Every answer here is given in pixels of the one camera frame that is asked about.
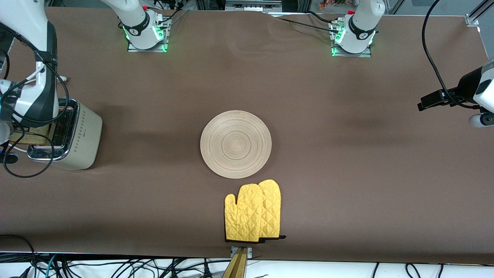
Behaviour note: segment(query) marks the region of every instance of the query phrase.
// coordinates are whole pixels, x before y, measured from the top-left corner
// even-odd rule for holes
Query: round wooden plate
[[[259,171],[271,153],[271,134],[261,119],[240,110],[214,117],[201,135],[201,154],[218,175],[241,179]]]

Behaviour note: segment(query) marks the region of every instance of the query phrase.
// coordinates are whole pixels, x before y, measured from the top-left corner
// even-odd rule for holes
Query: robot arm
[[[22,36],[22,42],[35,52],[36,67],[28,79],[35,78],[34,85],[22,85],[10,90],[2,98],[0,119],[10,119],[13,111],[34,121],[49,121],[58,113],[56,93],[57,38],[53,25],[44,13],[42,1],[0,0],[0,27]],[[0,92],[5,94],[18,84],[0,80]],[[14,118],[27,127],[40,127],[45,124],[32,122],[14,115]],[[0,136],[0,143],[5,136]]]
[[[348,53],[361,53],[371,43],[375,28],[386,6],[382,0],[361,0],[354,14],[347,14],[343,21],[343,32],[336,43]]]
[[[435,106],[456,106],[458,103],[473,103],[473,108],[479,109],[468,120],[476,128],[484,128],[494,125],[494,60],[489,61],[483,67],[465,74],[458,86],[444,90],[437,90],[420,99],[419,111]]]
[[[139,49],[154,47],[163,40],[156,31],[157,14],[145,10],[138,0],[102,0],[118,15],[128,40]],[[57,37],[44,12],[43,0],[0,0],[0,28],[13,33],[35,53],[35,71],[27,80],[33,85],[0,80],[0,144],[9,140],[13,116],[22,126],[40,127],[58,114],[56,92]]]

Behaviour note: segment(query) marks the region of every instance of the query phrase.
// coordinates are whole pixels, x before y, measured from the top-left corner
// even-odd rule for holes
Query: wire bundle
[[[120,265],[111,275],[110,278],[121,278],[122,275],[130,268],[130,274],[128,278],[133,277],[137,271],[146,270],[153,273],[153,277],[164,278],[171,274],[170,278],[176,278],[181,272],[184,271],[197,271],[204,273],[197,269],[198,266],[205,266],[206,272],[209,272],[208,264],[214,263],[226,263],[230,260],[217,260],[208,262],[204,259],[203,263],[194,264],[185,268],[177,268],[179,264],[187,260],[187,258],[174,258],[172,263],[166,268],[157,265],[157,259],[163,259],[163,257],[155,257],[148,259],[130,259],[125,262],[108,262],[102,264],[91,263],[78,263],[72,264],[72,261],[67,260],[63,254],[45,254],[37,253],[31,243],[24,237],[15,234],[2,234],[0,240],[3,238],[20,239],[29,245],[31,253],[0,253],[0,262],[2,263],[17,263],[17,262],[29,262],[31,267],[34,268],[34,276],[37,277],[37,272],[41,272],[46,278],[83,278],[75,272],[77,266],[105,266],[105,265]]]

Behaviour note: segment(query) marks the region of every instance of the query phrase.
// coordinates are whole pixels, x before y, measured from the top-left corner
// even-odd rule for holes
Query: metal frame
[[[398,2],[396,2],[396,5],[391,9],[391,11],[388,14],[396,14],[404,2],[405,0],[398,0]]]
[[[312,0],[298,0],[297,12],[305,12],[310,8]]]
[[[483,0],[475,9],[465,15],[468,26],[479,25],[478,19],[494,5],[494,0]]]

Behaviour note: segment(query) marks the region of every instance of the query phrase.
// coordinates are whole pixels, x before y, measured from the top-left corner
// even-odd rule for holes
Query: oven mitt
[[[237,202],[235,195],[225,197],[226,240],[258,242],[264,196],[256,184],[240,187]]]
[[[281,193],[280,187],[274,180],[259,183],[264,195],[261,217],[261,234],[259,237],[280,237]]]

